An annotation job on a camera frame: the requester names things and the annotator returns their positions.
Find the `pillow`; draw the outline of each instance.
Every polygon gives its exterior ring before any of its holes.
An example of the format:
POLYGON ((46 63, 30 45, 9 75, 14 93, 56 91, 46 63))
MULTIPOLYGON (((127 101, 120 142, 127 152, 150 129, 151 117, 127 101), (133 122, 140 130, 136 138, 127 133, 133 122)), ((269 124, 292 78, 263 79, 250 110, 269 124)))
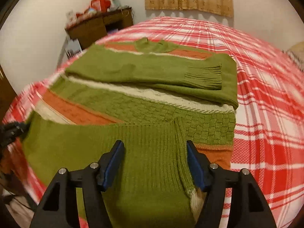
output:
POLYGON ((293 62, 304 71, 304 41, 291 47, 286 54, 293 60, 293 62))

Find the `wooden door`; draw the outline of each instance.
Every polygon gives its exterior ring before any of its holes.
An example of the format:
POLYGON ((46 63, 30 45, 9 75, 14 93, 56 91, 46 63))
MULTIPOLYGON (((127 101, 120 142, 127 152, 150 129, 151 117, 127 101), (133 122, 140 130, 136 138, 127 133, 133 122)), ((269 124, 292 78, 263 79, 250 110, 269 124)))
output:
POLYGON ((0 65, 0 122, 16 96, 0 65))

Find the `bed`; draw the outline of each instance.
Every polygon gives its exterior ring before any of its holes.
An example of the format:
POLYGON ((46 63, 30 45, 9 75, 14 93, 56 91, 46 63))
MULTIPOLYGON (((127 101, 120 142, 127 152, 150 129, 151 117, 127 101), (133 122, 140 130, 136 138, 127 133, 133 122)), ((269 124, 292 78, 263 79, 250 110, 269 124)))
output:
MULTIPOLYGON (((271 208, 277 227, 293 221, 304 204, 303 73, 279 49, 218 23, 157 17, 96 42, 167 40, 216 53, 237 63, 237 98, 231 170, 250 170, 271 208)), ((65 62, 49 78, 30 84, 13 101, 4 122, 24 121, 56 79, 81 54, 65 62)), ((14 171, 37 203, 46 186, 27 164, 18 143, 9 147, 14 171)), ((227 190, 220 227, 226 227, 231 190, 227 190)))

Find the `ribbed hem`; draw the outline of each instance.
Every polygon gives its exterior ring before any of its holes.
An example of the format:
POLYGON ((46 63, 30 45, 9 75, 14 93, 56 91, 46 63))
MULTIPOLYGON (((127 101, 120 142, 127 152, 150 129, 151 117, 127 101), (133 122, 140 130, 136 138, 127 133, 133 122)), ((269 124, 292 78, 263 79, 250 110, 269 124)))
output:
POLYGON ((188 195, 189 198, 191 198, 191 194, 194 189, 194 184, 187 162, 185 128, 184 128, 183 119, 181 117, 177 117, 174 120, 174 127, 175 127, 175 140, 178 148, 178 153, 177 153, 178 174, 186 194, 188 195))
POLYGON ((192 87, 220 90, 222 88, 221 65, 213 67, 190 66, 185 74, 185 82, 192 87))

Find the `white wall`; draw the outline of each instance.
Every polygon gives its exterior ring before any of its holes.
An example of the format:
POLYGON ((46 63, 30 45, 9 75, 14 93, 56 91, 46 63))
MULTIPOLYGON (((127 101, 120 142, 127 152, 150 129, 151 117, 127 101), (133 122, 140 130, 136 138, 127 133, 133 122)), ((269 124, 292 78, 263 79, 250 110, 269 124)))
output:
POLYGON ((20 0, 0 30, 0 64, 19 93, 57 67, 66 12, 84 11, 90 0, 20 0))
MULTIPOLYGON (((155 16, 219 22, 264 39, 280 49, 304 40, 304 24, 288 0, 234 0, 234 18, 196 10, 145 10, 144 0, 120 0, 132 6, 134 23, 155 16)), ((90 0, 20 0, 0 30, 0 64, 19 93, 50 75, 64 40, 65 13, 83 11, 90 0)))

